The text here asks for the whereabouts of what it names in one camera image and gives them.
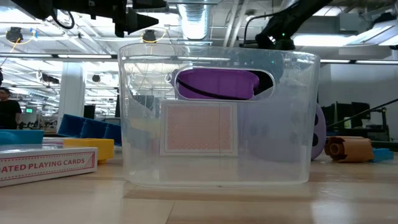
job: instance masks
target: purple disc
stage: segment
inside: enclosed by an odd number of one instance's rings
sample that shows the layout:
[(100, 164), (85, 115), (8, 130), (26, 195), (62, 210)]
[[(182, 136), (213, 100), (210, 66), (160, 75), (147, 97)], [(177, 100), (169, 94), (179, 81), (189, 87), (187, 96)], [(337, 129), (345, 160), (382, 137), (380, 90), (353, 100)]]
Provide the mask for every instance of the purple disc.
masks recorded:
[(321, 106), (317, 104), (315, 127), (313, 129), (311, 160), (317, 158), (323, 151), (326, 143), (326, 121)]

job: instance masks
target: person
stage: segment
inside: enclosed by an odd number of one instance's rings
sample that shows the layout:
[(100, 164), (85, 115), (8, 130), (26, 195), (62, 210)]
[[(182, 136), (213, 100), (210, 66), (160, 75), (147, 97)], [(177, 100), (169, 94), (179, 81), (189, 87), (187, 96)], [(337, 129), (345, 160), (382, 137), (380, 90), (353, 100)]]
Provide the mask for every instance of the person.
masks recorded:
[(0, 86), (1, 86), (3, 80), (4, 80), (4, 79), (3, 79), (3, 77), (2, 77), (1, 68), (0, 68)]
[(0, 129), (17, 129), (21, 117), (21, 107), (15, 100), (10, 100), (11, 92), (0, 87)]

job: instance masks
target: wooden table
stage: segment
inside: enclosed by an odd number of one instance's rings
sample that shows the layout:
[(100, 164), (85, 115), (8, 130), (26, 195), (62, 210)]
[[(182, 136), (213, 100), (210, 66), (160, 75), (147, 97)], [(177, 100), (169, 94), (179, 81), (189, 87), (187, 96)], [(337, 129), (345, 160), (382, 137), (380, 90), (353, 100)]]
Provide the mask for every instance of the wooden table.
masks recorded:
[(335, 164), (323, 156), (306, 184), (178, 191), (130, 184), (113, 160), (92, 174), (1, 188), (0, 223), (397, 224), (398, 160)]

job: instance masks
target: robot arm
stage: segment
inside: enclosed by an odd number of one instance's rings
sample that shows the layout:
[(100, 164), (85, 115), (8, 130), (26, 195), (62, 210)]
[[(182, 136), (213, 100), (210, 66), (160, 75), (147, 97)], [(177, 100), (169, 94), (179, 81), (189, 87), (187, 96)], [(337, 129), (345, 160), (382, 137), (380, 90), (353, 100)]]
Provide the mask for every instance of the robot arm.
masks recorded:
[(163, 0), (140, 1), (133, 0), (132, 7), (126, 7), (127, 0), (12, 0), (18, 6), (38, 19), (46, 19), (52, 16), (57, 20), (57, 9), (68, 11), (73, 20), (70, 11), (91, 15), (92, 19), (96, 16), (112, 18), (115, 23), (115, 34), (118, 37), (124, 37), (124, 31), (128, 34), (159, 23), (155, 18), (137, 14), (133, 9), (152, 9), (166, 7), (167, 3)]
[(266, 28), (256, 35), (258, 48), (294, 50), (292, 35), (314, 13), (331, 2), (332, 0), (298, 0), (286, 10), (276, 13), (269, 20)]

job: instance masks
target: computer monitor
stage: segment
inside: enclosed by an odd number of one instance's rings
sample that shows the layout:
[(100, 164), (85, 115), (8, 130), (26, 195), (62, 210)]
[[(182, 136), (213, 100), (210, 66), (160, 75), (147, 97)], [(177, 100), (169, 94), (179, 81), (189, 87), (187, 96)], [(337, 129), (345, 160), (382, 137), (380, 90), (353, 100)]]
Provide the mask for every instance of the computer monitor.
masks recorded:
[(335, 122), (335, 104), (332, 104), (330, 106), (322, 106), (322, 112), (325, 116), (327, 126)]
[(95, 119), (95, 105), (85, 105), (83, 116), (89, 119)]
[[(354, 115), (353, 113), (353, 105), (352, 104), (347, 104), (347, 103), (336, 103), (336, 112), (337, 112), (337, 121), (342, 121), (346, 118), (352, 117)], [(353, 121), (349, 121), (351, 124), (350, 127), (354, 128), (358, 125), (358, 123), (353, 123)], [(345, 126), (346, 123), (340, 123), (338, 124), (339, 128), (347, 128)]]
[[(352, 105), (353, 105), (354, 114), (359, 114), (359, 113), (371, 108), (368, 103), (352, 102)], [(367, 113), (361, 114), (360, 116), (358, 116), (358, 118), (359, 119), (371, 119), (371, 112), (369, 111)]]
[(134, 95), (132, 97), (151, 111), (154, 109), (154, 96)]

